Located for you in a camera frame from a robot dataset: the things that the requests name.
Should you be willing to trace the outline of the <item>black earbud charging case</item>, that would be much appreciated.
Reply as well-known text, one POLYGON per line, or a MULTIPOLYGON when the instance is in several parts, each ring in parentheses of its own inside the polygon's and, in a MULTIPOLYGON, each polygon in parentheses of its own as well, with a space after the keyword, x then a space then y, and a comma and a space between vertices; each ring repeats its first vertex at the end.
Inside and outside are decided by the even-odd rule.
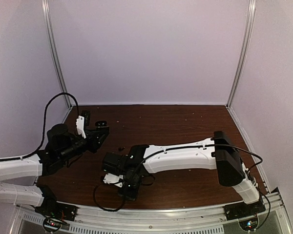
POLYGON ((100 120, 95 122, 96 128, 106 128, 107 127, 107 121, 100 120))

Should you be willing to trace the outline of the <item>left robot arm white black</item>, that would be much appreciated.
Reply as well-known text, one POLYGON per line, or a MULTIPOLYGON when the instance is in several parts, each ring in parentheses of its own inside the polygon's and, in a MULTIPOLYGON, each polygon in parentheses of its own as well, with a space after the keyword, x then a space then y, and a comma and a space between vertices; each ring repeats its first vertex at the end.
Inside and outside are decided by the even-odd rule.
POLYGON ((40 207, 49 215, 57 216, 61 209, 47 186, 24 186, 7 183, 22 177, 55 174, 70 159, 89 151, 96 153, 109 134, 105 121, 96 122, 95 129, 80 128, 77 135, 65 124, 57 124, 47 132, 48 143, 31 156, 0 158, 0 203, 40 207))

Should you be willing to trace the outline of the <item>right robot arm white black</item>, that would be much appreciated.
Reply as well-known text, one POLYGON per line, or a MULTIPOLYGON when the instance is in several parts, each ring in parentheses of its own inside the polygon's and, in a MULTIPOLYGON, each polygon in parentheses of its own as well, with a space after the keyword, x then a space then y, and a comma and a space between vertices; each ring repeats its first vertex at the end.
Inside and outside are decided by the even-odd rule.
POLYGON ((256 179, 239 152, 222 131, 201 141, 178 145, 134 145, 127 155, 107 153, 103 183, 117 186, 120 196, 137 198, 142 179, 163 171, 183 169, 216 170, 219 184, 232 187, 242 198, 241 212, 251 215, 263 204, 256 179))

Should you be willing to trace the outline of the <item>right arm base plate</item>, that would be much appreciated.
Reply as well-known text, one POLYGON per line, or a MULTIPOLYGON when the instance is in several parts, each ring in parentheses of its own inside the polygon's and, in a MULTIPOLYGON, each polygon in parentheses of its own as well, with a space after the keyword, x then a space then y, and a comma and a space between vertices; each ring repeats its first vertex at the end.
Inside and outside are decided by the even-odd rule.
POLYGON ((258 213, 262 213, 265 210, 266 207, 262 201, 258 201, 252 204, 239 202, 224 206, 224 212, 227 220, 245 218, 258 213))

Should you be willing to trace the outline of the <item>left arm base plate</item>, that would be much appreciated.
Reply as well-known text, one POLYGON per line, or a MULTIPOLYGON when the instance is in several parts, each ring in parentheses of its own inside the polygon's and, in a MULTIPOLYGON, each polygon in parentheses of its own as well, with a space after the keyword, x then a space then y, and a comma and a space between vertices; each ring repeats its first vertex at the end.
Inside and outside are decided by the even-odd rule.
POLYGON ((77 207, 74 205, 59 203, 54 200, 44 201, 41 206, 35 207, 38 213, 59 219, 61 221, 74 221, 77 207))

